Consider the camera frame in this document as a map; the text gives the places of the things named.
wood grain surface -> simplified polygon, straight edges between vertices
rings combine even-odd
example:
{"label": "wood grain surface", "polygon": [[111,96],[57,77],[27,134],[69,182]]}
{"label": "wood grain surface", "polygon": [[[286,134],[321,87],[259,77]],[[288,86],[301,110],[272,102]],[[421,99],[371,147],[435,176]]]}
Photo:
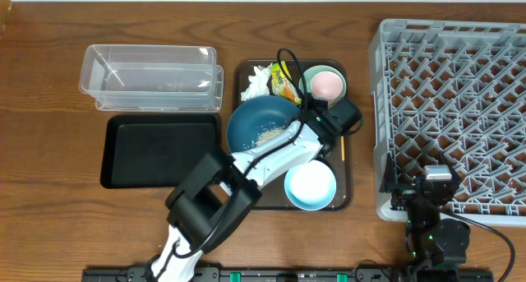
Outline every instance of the wood grain surface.
{"label": "wood grain surface", "polygon": [[7,15],[11,10],[11,0],[0,0],[0,39],[2,38],[2,32],[6,24]]}
{"label": "wood grain surface", "polygon": [[[348,97],[366,119],[352,139],[351,206],[339,213],[253,211],[203,260],[323,268],[364,258],[411,260],[405,224],[382,221],[375,211],[369,42],[386,18],[524,23],[524,10],[525,4],[16,3],[0,42],[0,280],[80,281],[87,266],[146,261],[166,241],[169,189],[99,185],[106,122],[114,113],[98,111],[78,90],[90,44],[216,48],[226,80],[223,134],[241,61],[273,58],[288,47],[300,58],[341,62]],[[501,231],[517,248],[509,281],[526,280],[526,231]],[[508,258],[503,241],[472,229],[467,266],[489,267],[499,277]]]}

food packet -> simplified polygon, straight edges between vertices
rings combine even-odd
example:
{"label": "food packet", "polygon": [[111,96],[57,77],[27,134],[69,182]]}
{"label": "food packet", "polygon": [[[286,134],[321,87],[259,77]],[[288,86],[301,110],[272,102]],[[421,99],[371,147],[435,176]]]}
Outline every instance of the food packet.
{"label": "food packet", "polygon": [[[285,65],[285,61],[282,61],[281,65],[283,66],[285,73],[287,73],[287,75],[290,76],[290,73],[288,73],[287,65]],[[272,66],[270,67],[270,73],[272,74],[272,93],[279,97],[288,99],[296,105],[300,105],[302,100],[298,97],[296,88],[294,88],[293,84],[291,84],[290,81],[287,80],[287,78],[284,75],[284,72],[282,72],[281,68],[279,68],[278,63],[272,64]]]}

gray dish rack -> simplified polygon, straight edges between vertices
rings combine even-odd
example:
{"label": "gray dish rack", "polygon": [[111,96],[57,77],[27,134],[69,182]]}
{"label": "gray dish rack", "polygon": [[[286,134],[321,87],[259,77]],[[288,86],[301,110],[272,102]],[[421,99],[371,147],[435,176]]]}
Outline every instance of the gray dish rack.
{"label": "gray dish rack", "polygon": [[440,151],[464,179],[454,213],[526,226],[526,25],[388,19],[369,47],[376,211],[405,221],[378,189],[391,154],[408,182]]}

tissue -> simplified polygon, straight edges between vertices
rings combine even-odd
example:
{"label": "tissue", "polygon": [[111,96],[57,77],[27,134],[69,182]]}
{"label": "tissue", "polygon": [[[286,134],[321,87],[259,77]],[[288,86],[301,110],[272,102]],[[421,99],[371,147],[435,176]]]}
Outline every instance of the tissue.
{"label": "tissue", "polygon": [[270,64],[268,67],[254,67],[254,76],[249,76],[250,85],[241,93],[241,101],[247,101],[258,96],[270,95],[269,87],[266,85],[270,78]]}

small bowl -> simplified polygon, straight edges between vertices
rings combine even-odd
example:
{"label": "small bowl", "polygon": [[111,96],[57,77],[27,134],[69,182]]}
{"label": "small bowl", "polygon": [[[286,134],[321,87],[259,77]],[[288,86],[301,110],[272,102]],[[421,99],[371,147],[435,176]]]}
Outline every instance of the small bowl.
{"label": "small bowl", "polygon": [[292,102],[278,96],[260,96],[241,104],[227,126],[231,153],[256,147],[258,136],[276,127],[288,127],[300,113]]}
{"label": "small bowl", "polygon": [[336,195],[336,177],[326,164],[312,160],[291,168],[285,175],[285,194],[302,210],[319,210]]}
{"label": "small bowl", "polygon": [[[312,93],[312,90],[311,90],[312,79],[314,78],[316,74],[320,72],[334,72],[342,80],[344,84],[344,88],[342,89],[342,92],[339,94],[339,96],[333,100],[332,104],[338,102],[340,99],[342,99],[345,96],[345,93],[347,93],[347,82],[345,81],[344,75],[342,75],[342,73],[339,72],[338,69],[334,67],[330,67],[328,65],[316,65],[314,67],[307,69],[303,73],[303,75],[305,76],[305,82],[307,83],[307,92]],[[299,90],[303,92],[303,81],[301,79],[299,80]]]}
{"label": "small bowl", "polygon": [[311,81],[312,96],[325,99],[331,105],[344,90],[344,81],[334,72],[318,72]]}

